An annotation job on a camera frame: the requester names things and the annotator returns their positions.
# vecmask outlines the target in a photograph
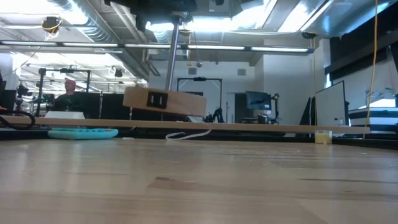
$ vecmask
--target ceiling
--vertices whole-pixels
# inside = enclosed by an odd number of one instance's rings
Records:
[[[379,0],[378,11],[396,1]],[[300,31],[313,32],[322,38],[341,36],[372,18],[375,8],[374,0],[225,0],[225,4],[219,7],[212,0],[197,2],[198,10],[193,13],[194,21],[182,26],[194,32],[181,36],[181,43],[309,47],[310,41],[304,39]],[[13,0],[0,8],[0,39],[43,41],[45,32],[40,24],[47,16],[63,18],[59,35],[49,41],[164,44],[169,43],[171,37],[171,31],[167,28],[170,24],[149,23],[146,32],[142,33],[135,27],[135,17],[127,8],[114,4],[107,6],[104,0]],[[124,72],[118,81],[144,82],[142,79],[147,80],[149,75],[160,75],[155,66],[158,63],[152,62],[168,60],[169,57],[168,51],[164,50],[109,51],[0,46],[0,52],[10,51],[20,58],[28,59],[36,52],[29,60],[32,66],[22,66],[21,77],[25,79],[38,79],[37,67],[72,66],[92,69],[94,81],[110,83],[115,82],[112,67]],[[179,50],[177,59],[249,62],[253,66],[261,55],[252,52]],[[76,80],[85,80],[86,77],[80,73],[69,76]],[[93,87],[102,91],[123,91],[128,85],[112,84],[113,87],[94,83]],[[35,88],[35,83],[29,83],[29,87]],[[52,82],[46,84],[46,89],[62,90],[63,87],[62,84]]]

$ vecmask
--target white cable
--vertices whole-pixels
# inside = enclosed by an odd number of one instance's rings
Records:
[[[190,136],[185,136],[185,137],[182,137],[182,138],[170,139],[170,137],[178,136],[178,135],[180,135],[180,134],[185,134],[184,132],[172,133],[172,134],[166,135],[166,140],[168,140],[168,141],[176,141],[176,140],[184,140],[184,139],[196,138],[196,137],[205,136],[205,135],[209,134],[210,132],[211,132],[211,130],[208,130],[208,131],[205,132],[205,133],[191,134]]]

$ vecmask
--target desk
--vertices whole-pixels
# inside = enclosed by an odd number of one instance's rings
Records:
[[[396,223],[398,153],[306,143],[0,142],[2,224]]]

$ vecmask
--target black cable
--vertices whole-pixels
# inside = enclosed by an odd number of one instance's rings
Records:
[[[11,124],[10,122],[8,122],[6,119],[4,119],[2,116],[0,116],[0,122],[2,122],[5,126],[7,126],[8,128],[12,128],[15,130],[19,130],[19,131],[23,131],[23,130],[29,130],[31,127],[33,127],[36,123],[36,119],[33,115],[31,115],[30,113],[27,112],[23,112],[23,111],[10,111],[10,110],[0,110],[0,115],[6,115],[6,114],[21,114],[21,115],[25,115],[28,116],[30,118],[30,124],[28,124],[28,126],[15,126],[13,124]]]

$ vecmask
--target person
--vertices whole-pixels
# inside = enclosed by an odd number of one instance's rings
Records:
[[[55,99],[53,111],[83,111],[83,103],[80,96],[75,92],[76,82],[73,80],[65,81],[66,93]]]

